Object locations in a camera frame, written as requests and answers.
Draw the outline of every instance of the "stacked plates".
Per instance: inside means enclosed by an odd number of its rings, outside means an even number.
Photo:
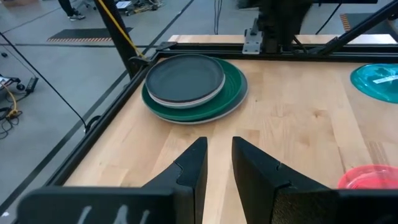
[[[159,118],[200,124],[226,116],[248,93],[245,76],[232,64],[203,55],[178,55],[154,66],[142,99]]]

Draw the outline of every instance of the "wooden table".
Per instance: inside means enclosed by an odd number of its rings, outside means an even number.
[[[304,43],[330,35],[302,35]],[[242,42],[238,35],[183,35],[179,42]],[[363,35],[356,44],[393,44]],[[398,105],[372,99],[350,83],[359,63],[230,60],[249,82],[246,101],[218,121],[170,124],[154,116],[139,88],[66,185],[141,186],[200,136],[208,137],[203,223],[245,223],[231,167],[231,139],[242,136],[293,169],[331,188],[352,167],[398,166]]]

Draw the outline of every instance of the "yellow and black striped tape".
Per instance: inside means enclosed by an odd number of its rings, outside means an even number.
[[[47,42],[105,42],[111,41],[112,38],[49,38]]]
[[[346,14],[340,14],[340,19],[341,19],[341,21],[343,23],[344,31],[351,30],[351,26],[350,26],[350,24],[348,22],[347,15]]]

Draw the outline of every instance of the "black cable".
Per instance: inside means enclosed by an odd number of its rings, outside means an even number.
[[[27,96],[29,96],[29,94],[27,93],[12,93],[14,96],[20,96],[23,95],[22,97],[16,99],[17,102],[20,102],[21,100],[23,100],[24,98],[27,98]],[[9,95],[6,95],[6,100],[10,103],[13,103],[13,100],[9,98]]]
[[[318,29],[318,31],[315,33],[316,35],[318,35],[321,30],[328,24],[328,22],[330,21],[330,19],[335,15],[335,13],[337,12],[338,8],[340,8],[340,6],[342,5],[343,1],[340,0],[339,4],[337,5],[336,9],[330,14],[329,18],[326,20],[326,22],[321,26],[321,28]]]
[[[304,47],[304,45],[298,40],[298,38],[297,38],[296,36],[293,37],[293,40],[294,40],[294,42],[296,42],[296,44],[297,44],[298,46],[300,46],[300,47],[303,49],[304,53],[307,53],[307,52],[308,52],[307,49],[306,49],[306,48]]]
[[[95,122],[97,120],[99,120],[100,118],[101,118],[100,115],[97,115],[94,118],[91,118],[90,121],[87,122],[87,128],[86,128],[85,132],[87,133],[91,129],[92,125],[95,124]]]
[[[80,116],[79,113],[68,103],[68,101],[54,88],[54,86],[51,85],[51,83],[22,55],[22,53],[19,52],[19,50],[11,43],[11,41],[0,32],[0,36],[4,38],[4,40],[17,52],[19,56],[21,56],[22,59],[50,86],[50,88],[62,99],[64,103],[66,103],[69,108],[80,118],[81,122],[83,123],[85,129],[87,128],[87,125],[85,123],[85,120]]]
[[[4,121],[1,123],[0,127],[2,131],[0,132],[0,140],[5,139],[9,132],[11,131],[14,126],[17,126],[19,124],[19,116],[22,114],[22,111],[18,112],[18,114],[14,115],[12,118],[4,118]],[[9,128],[5,128],[4,124],[8,123]]]
[[[221,9],[223,7],[223,0],[214,0],[214,34],[218,35],[218,26],[220,24]]]
[[[214,0],[214,27],[213,27],[213,32],[214,32],[214,34],[217,35],[216,26],[217,26],[217,0]]]
[[[21,65],[23,67],[25,67],[34,77],[37,77],[36,74],[34,72],[32,72],[31,69],[29,69],[24,63],[21,62],[21,60],[19,60],[19,58],[17,58],[10,50],[8,50],[8,48],[6,46],[3,46],[4,49],[6,49],[8,51],[9,54],[11,54],[15,59],[18,60],[19,63],[21,63]]]

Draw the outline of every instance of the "dark gray plate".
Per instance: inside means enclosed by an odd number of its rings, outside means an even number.
[[[160,100],[186,103],[216,91],[223,78],[223,68],[216,60],[186,54],[155,65],[149,70],[145,84],[148,92]]]
[[[223,109],[222,111],[214,114],[213,116],[210,116],[208,118],[195,120],[195,121],[174,121],[174,120],[162,118],[161,116],[158,116],[158,115],[157,116],[160,119],[163,119],[165,121],[168,121],[168,122],[171,122],[171,123],[175,123],[175,124],[194,125],[194,124],[207,123],[207,122],[214,121],[214,120],[217,120],[217,119],[220,119],[220,118],[222,118],[224,116],[229,115],[236,108],[238,108],[238,106],[240,106],[242,104],[242,102],[244,101],[244,99],[246,98],[246,96],[248,95],[248,92],[249,92],[248,81],[246,80],[246,77],[243,75],[243,73],[242,72],[240,72],[240,73],[241,73],[241,77],[242,77],[242,89],[239,92],[238,97],[233,102],[231,102],[231,104],[228,105],[225,109]]]

